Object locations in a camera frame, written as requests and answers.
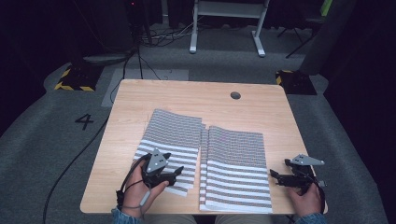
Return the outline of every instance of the wooden table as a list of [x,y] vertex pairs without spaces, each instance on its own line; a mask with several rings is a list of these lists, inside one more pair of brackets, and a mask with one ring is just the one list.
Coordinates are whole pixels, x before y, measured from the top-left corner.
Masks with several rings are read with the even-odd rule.
[[[239,100],[231,97],[233,91],[240,93]],[[207,126],[263,133],[268,172],[290,174],[284,159],[306,155],[289,102],[277,85],[123,80],[80,205],[82,212],[110,213],[115,207],[116,190],[129,171],[155,108],[202,118]],[[199,210],[199,161],[188,196],[163,192],[148,213],[210,213]],[[285,188],[276,186],[271,176],[269,181],[274,214],[293,214]]]

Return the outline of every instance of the sleeve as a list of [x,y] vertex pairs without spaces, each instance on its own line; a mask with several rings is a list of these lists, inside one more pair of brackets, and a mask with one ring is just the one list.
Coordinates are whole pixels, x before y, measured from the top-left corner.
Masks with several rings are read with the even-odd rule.
[[122,213],[118,207],[112,209],[111,214],[113,215],[113,224],[142,224],[139,218]]
[[320,213],[300,217],[295,224],[327,224],[326,218]]

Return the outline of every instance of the desk leg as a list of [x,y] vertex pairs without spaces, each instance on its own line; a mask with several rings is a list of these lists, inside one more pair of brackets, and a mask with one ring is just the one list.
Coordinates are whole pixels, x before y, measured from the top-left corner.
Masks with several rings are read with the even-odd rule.
[[198,0],[195,0],[190,53],[195,53],[197,51],[197,38],[198,38],[197,26],[198,26]]
[[257,30],[251,32],[253,35],[254,43],[256,44],[257,52],[259,53],[260,57],[265,56],[265,51],[262,47],[262,42],[260,41],[260,32],[262,31],[262,23],[264,22],[265,14],[267,13],[268,3],[269,0],[265,1],[262,7],[262,14],[260,15],[259,23],[257,24]]

